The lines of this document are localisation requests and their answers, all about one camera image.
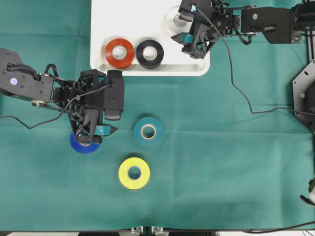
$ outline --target green tablecloth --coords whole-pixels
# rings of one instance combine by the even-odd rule
[[[55,63],[66,79],[89,69],[89,0],[0,3],[0,47],[20,53],[38,71]],[[291,80],[307,64],[306,43],[270,45],[260,35],[250,46],[237,38],[229,45],[235,81],[255,110],[292,106]],[[0,230],[246,229],[314,220],[314,209],[299,199],[314,175],[312,135],[288,112],[250,115],[230,84],[222,42],[211,59],[201,77],[125,77],[125,112],[111,122],[119,131],[88,156],[71,148],[66,115],[31,131],[1,120]],[[0,114],[35,124],[56,112],[1,96]],[[164,125],[158,148],[141,148],[133,138],[134,124],[147,115]],[[129,156],[151,167],[150,182],[138,191],[118,180]]]

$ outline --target metal bracket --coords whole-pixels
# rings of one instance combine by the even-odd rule
[[[297,111],[308,111],[305,99],[306,92],[315,81],[315,60],[312,60],[304,70],[292,81],[294,109]],[[314,116],[295,112],[294,115],[315,134]]]
[[[151,230],[152,230],[152,234],[155,234],[155,235],[159,235],[159,234],[163,233],[163,228],[162,227],[152,226]]]
[[[143,233],[143,226],[136,227],[136,228],[131,228],[131,233],[132,234],[136,234],[136,235],[142,234]]]

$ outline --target black robotic arm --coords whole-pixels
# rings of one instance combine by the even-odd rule
[[[234,15],[235,10],[241,10],[241,16]],[[231,8],[223,0],[182,0],[179,18],[192,22],[192,25],[189,32],[175,35],[172,39],[183,44],[182,52],[194,59],[203,59],[220,39],[217,31],[198,11],[211,20],[221,35],[237,36],[246,45],[258,32],[263,33],[271,44],[285,44],[301,43],[303,31],[315,30],[315,2],[285,9],[253,5]]]
[[[31,127],[20,121],[29,129],[67,113],[76,141],[100,144],[103,137],[117,130],[104,124],[103,117],[120,120],[124,111],[124,91],[124,79],[119,70],[110,70],[107,74],[97,70],[83,71],[78,81],[70,81],[60,78],[53,64],[47,66],[44,74],[38,74],[24,65],[17,53],[0,48],[0,93],[60,112],[56,118]]]

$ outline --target black cable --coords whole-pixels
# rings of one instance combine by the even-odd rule
[[[307,230],[305,230],[309,235],[311,235],[311,236],[314,236],[314,235],[312,235],[310,232],[308,232]]]
[[[241,36],[237,29],[233,28],[233,30],[235,31],[236,35],[244,45],[250,45],[252,43],[252,35],[249,35],[248,41],[246,41],[245,39],[243,39],[243,37]]]
[[[29,65],[10,65],[7,67],[7,70],[11,70],[11,71],[14,71],[14,70],[26,70],[26,71],[29,71],[30,73],[32,73],[34,79],[37,80],[38,78],[38,75],[37,75],[37,72],[34,68],[30,67]]]
[[[227,50],[228,50],[229,61],[230,61],[231,82],[232,82],[232,85],[245,97],[245,99],[246,99],[246,101],[247,101],[247,103],[248,103],[248,105],[249,105],[250,112],[251,112],[252,114],[269,113],[269,112],[273,112],[273,111],[275,111],[275,110],[288,110],[288,111],[297,112],[297,113],[302,113],[302,114],[306,114],[306,115],[312,115],[312,116],[315,115],[314,113],[296,111],[296,110],[293,110],[293,109],[290,109],[290,108],[285,108],[285,107],[276,107],[276,108],[271,109],[271,110],[268,110],[268,111],[254,112],[254,111],[252,110],[252,105],[251,105],[250,100],[249,100],[249,99],[247,98],[247,96],[243,93],[243,91],[242,91],[239,87],[237,87],[237,86],[234,84],[232,55],[231,55],[231,50],[230,50],[230,47],[229,47],[227,41],[226,41],[226,40],[224,39],[224,37],[221,35],[220,31],[214,26],[214,24],[208,19],[208,17],[206,17],[205,14],[203,14],[203,12],[200,11],[198,8],[197,8],[197,11],[209,22],[210,25],[212,25],[212,27],[213,27],[213,28],[216,30],[216,32],[219,34],[219,36],[220,36],[220,38],[222,39],[223,43],[226,45],[226,48],[227,48]],[[307,222],[307,223],[300,224],[300,225],[290,226],[290,227],[282,228],[282,229],[275,229],[275,230],[268,230],[268,231],[261,231],[261,232],[245,232],[245,233],[249,233],[249,234],[273,233],[273,232],[278,232],[278,231],[285,231],[285,230],[291,230],[291,229],[295,229],[295,228],[300,228],[300,227],[303,227],[303,226],[306,226],[306,225],[311,225],[311,224],[315,224],[315,221]]]
[[[2,119],[2,118],[13,118],[13,119],[17,120],[18,122],[20,122],[22,125],[24,125],[27,129],[34,129],[34,128],[36,128],[36,127],[42,125],[42,124],[47,124],[47,123],[53,122],[53,121],[55,121],[55,120],[58,120],[58,119],[63,115],[63,113],[66,111],[66,109],[68,108],[68,106],[69,106],[75,99],[80,98],[80,97],[83,97],[83,96],[86,96],[86,95],[89,95],[89,94],[91,94],[91,93],[99,92],[99,91],[101,91],[102,89],[105,89],[105,88],[107,88],[107,87],[109,87],[109,86],[111,86],[111,85],[105,85],[105,86],[103,86],[103,87],[101,87],[101,88],[99,88],[99,89],[97,89],[97,90],[93,90],[93,91],[90,91],[90,92],[86,92],[86,93],[84,93],[84,94],[81,94],[81,95],[78,95],[78,96],[72,98],[72,99],[67,103],[67,105],[60,111],[60,114],[59,114],[56,118],[53,118],[53,119],[50,119],[50,120],[47,120],[47,121],[43,121],[43,122],[38,123],[38,124],[35,124],[35,125],[33,125],[33,126],[28,126],[28,125],[25,124],[23,121],[21,121],[20,119],[18,119],[17,117],[14,117],[14,116],[3,116],[3,117],[0,117],[0,119]]]
[[[58,74],[58,71],[57,71],[57,67],[56,67],[55,64],[48,64],[48,65],[46,66],[46,69],[45,69],[45,74],[48,75],[48,71],[50,70],[50,68],[53,69],[54,75],[55,75],[56,77],[59,77],[59,74]]]
[[[292,229],[296,229],[296,228],[300,228],[300,227],[307,226],[307,225],[312,225],[312,224],[315,224],[315,221],[307,222],[307,223],[300,224],[300,225],[294,225],[294,226],[290,226],[290,227],[287,227],[287,228],[281,228],[281,229],[275,229],[275,230],[266,230],[266,231],[259,231],[259,232],[247,231],[245,233],[248,233],[248,234],[274,233],[274,232],[279,232],[279,231],[292,230]]]
[[[254,112],[254,111],[252,110],[252,104],[251,104],[249,98],[248,98],[248,97],[246,96],[246,94],[245,94],[239,87],[237,87],[237,86],[235,85],[235,83],[234,83],[232,55],[231,55],[231,50],[230,50],[230,47],[229,47],[227,41],[224,39],[224,37],[221,35],[220,31],[215,27],[215,25],[209,20],[209,18],[206,17],[205,14],[203,14],[203,12],[199,10],[199,8],[197,8],[196,10],[209,22],[210,25],[212,25],[212,27],[213,27],[213,28],[216,30],[216,32],[219,34],[219,36],[220,36],[220,38],[222,39],[223,43],[226,45],[226,48],[227,48],[227,51],[228,51],[228,57],[229,57],[229,61],[230,61],[231,83],[232,83],[233,87],[235,87],[235,88],[244,96],[244,98],[246,99],[251,114],[264,114],[264,113],[270,113],[270,112],[273,112],[273,111],[276,111],[276,110],[287,110],[287,111],[291,111],[291,112],[296,112],[296,113],[301,113],[301,114],[305,114],[305,115],[315,116],[314,113],[297,111],[297,110],[290,109],[290,108],[287,108],[287,107],[276,107],[276,108],[273,108],[273,109],[270,109],[270,110],[267,110],[267,111]]]

